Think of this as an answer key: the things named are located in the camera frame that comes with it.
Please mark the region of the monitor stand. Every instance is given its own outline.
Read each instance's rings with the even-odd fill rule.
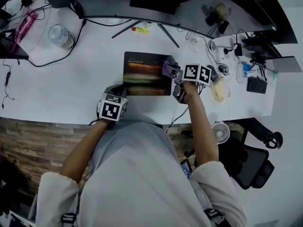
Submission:
[[[139,23],[141,23],[141,22],[142,22],[142,21],[139,20],[139,21],[137,21],[137,22],[131,24],[130,26],[128,26],[128,27],[126,27],[125,29],[121,30],[119,33],[115,34],[115,35],[112,37],[112,39],[113,39],[113,38],[116,38],[118,35],[122,34],[122,33],[125,32],[126,30],[128,30],[128,29],[134,27],[135,25],[137,25],[137,24],[139,24]],[[172,42],[173,42],[178,48],[180,48],[180,46],[177,44],[177,42],[174,40],[174,38],[169,34],[169,32],[164,28],[164,26],[163,26],[162,24],[158,24],[158,26],[159,26],[159,27],[163,30],[163,32],[172,40]]]
[[[8,19],[11,17],[11,15],[0,9],[0,29],[1,28],[4,28],[9,22],[8,22]]]

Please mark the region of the small fan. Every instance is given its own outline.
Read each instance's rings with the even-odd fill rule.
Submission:
[[[228,126],[223,122],[215,122],[212,126],[212,130],[218,144],[226,142],[231,134]]]

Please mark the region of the keyboard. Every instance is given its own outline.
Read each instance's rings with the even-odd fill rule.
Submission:
[[[247,82],[247,91],[252,93],[266,93],[267,88],[267,82],[262,81],[256,77],[250,77],[248,78]]]

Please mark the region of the office chair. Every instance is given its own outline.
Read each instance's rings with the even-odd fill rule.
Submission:
[[[267,150],[243,145],[232,136],[226,143],[219,145],[219,161],[244,190],[265,185],[275,169],[268,156]]]
[[[230,138],[219,147],[219,161],[223,163],[227,173],[243,189],[261,188],[264,186],[271,173],[275,169],[268,160],[268,151],[264,149],[253,148],[244,144],[247,132],[250,132],[258,140],[262,141],[267,148],[281,148],[283,144],[282,134],[271,132],[255,118],[233,120],[244,128],[243,136],[231,131]],[[183,131],[183,136],[193,138],[192,131]],[[190,157],[195,153],[185,152],[185,157]]]
[[[244,140],[247,132],[250,132],[254,137],[262,141],[269,149],[280,149],[283,144],[283,137],[281,133],[273,133],[255,118],[231,120],[230,122],[239,124],[242,126],[242,128],[244,128]]]

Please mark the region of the power cord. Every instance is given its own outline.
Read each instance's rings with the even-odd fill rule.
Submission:
[[[67,58],[67,57],[72,53],[72,51],[75,49],[75,47],[76,47],[76,45],[77,45],[77,43],[78,43],[78,41],[79,41],[79,38],[80,38],[80,35],[81,35],[81,32],[82,32],[82,29],[83,29],[83,27],[86,25],[86,22],[87,22],[86,19],[84,19],[84,20],[82,21],[82,26],[81,26],[81,29],[80,29],[80,31],[79,31],[78,38],[77,38],[77,40],[76,40],[74,46],[72,47],[71,51],[70,51],[66,56],[64,56],[64,57],[61,58],[61,59],[58,59],[58,60],[49,62],[49,63],[47,63],[47,64],[44,64],[44,65],[35,65],[35,64],[34,64],[33,62],[31,62],[30,60],[28,60],[28,62],[31,63],[34,67],[44,67],[44,66],[48,66],[48,65],[50,65],[50,64],[53,64],[53,63],[62,61],[62,60],[64,60],[65,58]]]
[[[185,36],[185,39],[186,39],[186,40],[189,40],[189,38],[191,37],[192,33],[193,33],[193,32],[189,32],[189,31],[188,31],[188,32],[187,32],[187,35]]]
[[[22,27],[22,24],[24,23],[24,21],[26,20],[26,18],[27,18],[31,13],[40,11],[40,10],[42,10],[43,8],[45,8],[45,7],[49,6],[49,5],[50,5],[50,4],[46,4],[46,5],[42,6],[42,7],[39,7],[39,8],[37,8],[37,9],[34,9],[34,10],[28,12],[26,15],[24,15],[23,17],[25,17],[25,18],[24,18],[23,21],[21,22],[21,26],[20,26],[20,27]],[[19,30],[17,31],[16,37],[15,37],[16,42],[17,42],[18,34],[19,34]]]
[[[232,36],[232,35],[230,35],[230,36],[233,37],[237,41],[237,39],[235,38],[235,36]]]
[[[71,11],[73,11],[75,14],[77,14],[76,11],[73,10],[71,7],[68,7],[68,8],[69,8]],[[106,25],[106,24],[101,24],[101,23],[95,22],[95,21],[90,20],[90,19],[86,19],[86,20],[89,21],[89,22],[91,22],[91,23],[94,23],[94,24],[97,24],[97,25],[106,26],[106,27],[119,26],[119,25],[126,24],[126,23],[128,23],[129,21],[131,21],[131,19],[129,19],[129,20],[127,20],[127,21],[125,21],[125,22],[123,22],[123,23],[120,23],[120,24],[116,24],[116,25]]]
[[[5,98],[9,98],[10,100],[15,100],[15,98],[13,98],[13,97],[10,97],[9,96],[9,94],[7,94],[7,87],[8,87],[8,84],[9,84],[9,78],[10,78],[10,75],[11,75],[11,66],[9,66],[9,65],[5,65],[4,64],[4,61],[5,61],[5,59],[3,60],[3,63],[2,63],[2,65],[3,66],[7,66],[7,67],[9,67],[9,72],[6,74],[6,79],[5,79],[5,84],[4,84],[4,92],[5,92],[5,97],[3,98],[3,100],[2,100],[2,109],[4,110],[4,100],[5,100]]]
[[[219,27],[219,26],[221,26],[221,25],[222,25],[222,24],[217,25],[217,26],[214,28],[214,30],[210,33],[209,36],[212,36],[212,34],[213,34],[213,32],[216,30],[216,28]]]
[[[6,5],[5,5],[5,8],[6,8]],[[23,8],[23,4],[21,5],[21,8],[19,9],[18,12],[20,12],[22,8]],[[18,13],[18,12],[17,12],[17,13]],[[15,13],[14,15],[12,15],[12,16],[10,16],[10,17],[14,17],[17,13]]]
[[[204,86],[202,86],[202,87],[200,88],[200,85],[199,85],[199,95],[201,95],[201,92],[202,92],[202,89],[203,89],[203,88],[204,88]],[[173,121],[171,122],[170,126],[166,129],[166,133],[169,131],[170,127],[171,127],[179,118],[181,118],[181,117],[187,112],[187,110],[188,110],[188,107],[186,108],[186,110],[185,110],[178,118],[176,118],[175,120],[173,120]]]
[[[214,62],[215,62],[217,65],[224,65],[224,66],[227,66],[227,68],[228,68],[228,70],[229,70],[229,66],[228,66],[228,65],[226,65],[226,64],[224,64],[224,63],[218,63],[218,62],[215,60],[213,54],[210,53],[210,50],[209,50],[209,48],[208,48],[208,46],[207,46],[207,42],[206,42],[205,38],[202,37],[202,36],[199,36],[199,35],[197,35],[197,36],[200,37],[200,38],[202,38],[202,39],[204,39],[204,41],[205,41],[205,46],[206,46],[206,48],[207,48],[207,50],[208,50],[208,53],[212,56]]]

